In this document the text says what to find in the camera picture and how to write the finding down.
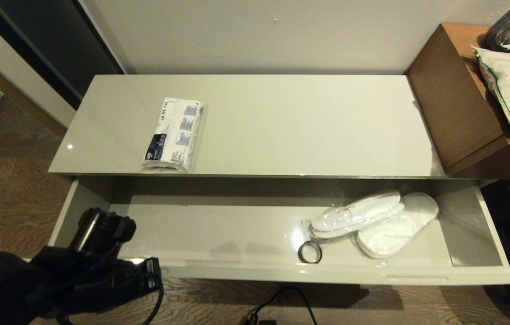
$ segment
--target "wood grain floor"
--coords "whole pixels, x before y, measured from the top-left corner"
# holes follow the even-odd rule
[[[32,257],[45,245],[70,183],[47,174],[61,138],[8,101],[0,106],[0,251]],[[166,295],[154,324],[239,325],[285,283],[164,278]],[[321,325],[509,325],[500,287],[416,287],[296,284]],[[140,324],[157,295],[102,315],[77,315],[81,324]],[[311,324],[300,299],[286,292],[260,319]],[[54,324],[36,319],[33,324]]]

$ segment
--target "cabinet top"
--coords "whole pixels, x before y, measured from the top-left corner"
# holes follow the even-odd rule
[[[205,103],[191,174],[443,176],[406,76],[96,76],[51,164],[137,175],[165,97]]]

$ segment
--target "drawer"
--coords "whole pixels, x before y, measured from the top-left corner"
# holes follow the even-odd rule
[[[380,189],[424,191],[437,220],[385,266],[350,239],[323,247],[318,264],[301,263],[301,222],[332,205]],[[505,284],[510,267],[475,181],[81,176],[75,179],[49,245],[70,244],[91,207],[128,215],[134,238],[119,257],[160,259],[163,275],[288,282]]]

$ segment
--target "wooden cabinet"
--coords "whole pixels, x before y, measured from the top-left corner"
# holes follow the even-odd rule
[[[470,47],[486,31],[439,25],[406,74],[446,174],[510,179],[510,126]]]

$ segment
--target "wooden nightstand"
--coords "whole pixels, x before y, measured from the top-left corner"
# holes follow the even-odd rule
[[[439,25],[406,74],[445,173],[510,179],[510,126],[470,47],[478,46],[486,31]]]

